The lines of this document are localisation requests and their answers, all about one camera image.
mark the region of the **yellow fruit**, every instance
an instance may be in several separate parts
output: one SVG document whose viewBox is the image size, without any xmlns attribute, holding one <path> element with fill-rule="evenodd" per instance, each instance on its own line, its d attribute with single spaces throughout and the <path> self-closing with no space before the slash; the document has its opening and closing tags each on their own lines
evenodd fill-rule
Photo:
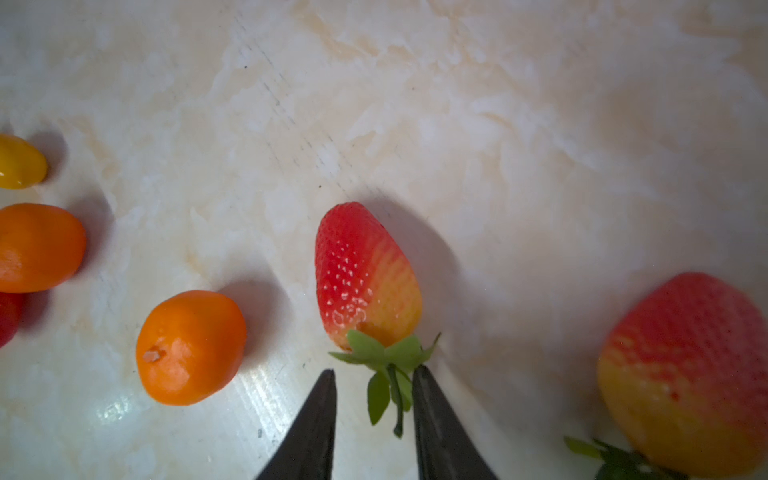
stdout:
<svg viewBox="0 0 768 480">
<path fill-rule="evenodd" d="M 0 134 L 0 188 L 14 190 L 39 184 L 48 162 L 37 148 L 13 135 Z"/>
</svg>

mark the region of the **white marble table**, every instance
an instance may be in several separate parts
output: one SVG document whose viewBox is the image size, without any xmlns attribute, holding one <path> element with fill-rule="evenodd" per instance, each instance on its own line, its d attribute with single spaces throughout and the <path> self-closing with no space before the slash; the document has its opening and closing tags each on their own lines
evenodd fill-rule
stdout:
<svg viewBox="0 0 768 480">
<path fill-rule="evenodd" d="M 360 200 L 412 261 L 431 367 L 500 478 L 590 478 L 611 436 L 601 340 L 702 269 L 768 311 L 768 4 L 631 0 L 2 0 L 0 128 L 54 174 L 0 206 L 70 207 L 84 269 L 0 350 L 0 478 L 241 478 L 318 373 L 335 473 L 416 478 L 411 416 L 320 323 L 313 245 Z M 189 408 L 141 388 L 161 300 L 220 290 L 240 373 Z M 765 478 L 767 471 L 754 478 Z"/>
</svg>

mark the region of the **orange cherry tomato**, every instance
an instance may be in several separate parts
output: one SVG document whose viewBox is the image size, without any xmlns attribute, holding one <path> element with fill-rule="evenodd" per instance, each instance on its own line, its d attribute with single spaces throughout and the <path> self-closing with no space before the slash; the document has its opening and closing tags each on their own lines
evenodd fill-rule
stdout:
<svg viewBox="0 0 768 480">
<path fill-rule="evenodd" d="M 78 270 L 85 244 L 82 223 L 62 208 L 16 204 L 0 209 L 0 292 L 57 286 Z"/>
<path fill-rule="evenodd" d="M 221 390 L 243 361 L 247 329 L 237 304 L 192 290 L 152 310 L 136 342 L 141 383 L 165 405 L 197 403 Z"/>
</svg>

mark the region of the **red strawberry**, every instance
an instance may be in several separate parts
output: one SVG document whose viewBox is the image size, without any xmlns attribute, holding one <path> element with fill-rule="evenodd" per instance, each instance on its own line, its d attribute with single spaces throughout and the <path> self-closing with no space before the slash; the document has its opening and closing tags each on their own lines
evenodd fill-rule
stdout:
<svg viewBox="0 0 768 480">
<path fill-rule="evenodd" d="M 363 205 L 340 204 L 326 214 L 317 231 L 315 269 L 323 325 L 344 350 L 350 350 L 350 329 L 390 346 L 419 324 L 422 295 L 411 264 Z"/>
<path fill-rule="evenodd" d="M 22 317 L 24 294 L 0 293 L 0 346 L 10 342 Z"/>
<path fill-rule="evenodd" d="M 655 465 L 715 478 L 763 460 L 768 332 L 750 299 L 721 280 L 683 273 L 634 307 L 604 345 L 598 383 Z"/>
</svg>

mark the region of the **strawberry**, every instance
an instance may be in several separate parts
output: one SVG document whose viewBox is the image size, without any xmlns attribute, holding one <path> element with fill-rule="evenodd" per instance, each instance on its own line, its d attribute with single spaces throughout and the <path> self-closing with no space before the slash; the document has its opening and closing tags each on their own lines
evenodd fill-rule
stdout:
<svg viewBox="0 0 768 480">
<path fill-rule="evenodd" d="M 323 325 L 342 349 L 349 350 L 349 329 L 390 346 L 419 324 L 422 294 L 411 263 L 363 205 L 336 205 L 320 222 L 315 271 Z"/>
<path fill-rule="evenodd" d="M 411 335 L 422 315 L 422 294 L 411 264 L 384 226 L 361 204 L 332 208 L 315 242 L 317 305 L 323 326 L 344 353 L 343 362 L 366 365 L 368 413 L 375 425 L 390 396 L 402 412 L 412 404 L 409 375 L 432 355 Z"/>
<path fill-rule="evenodd" d="M 23 305 L 23 293 L 0 293 L 0 346 L 16 335 Z"/>
<path fill-rule="evenodd" d="M 671 478 L 742 475 L 763 460 L 768 331 L 717 278 L 682 273 L 636 305 L 604 344 L 598 385 L 632 446 Z"/>
</svg>

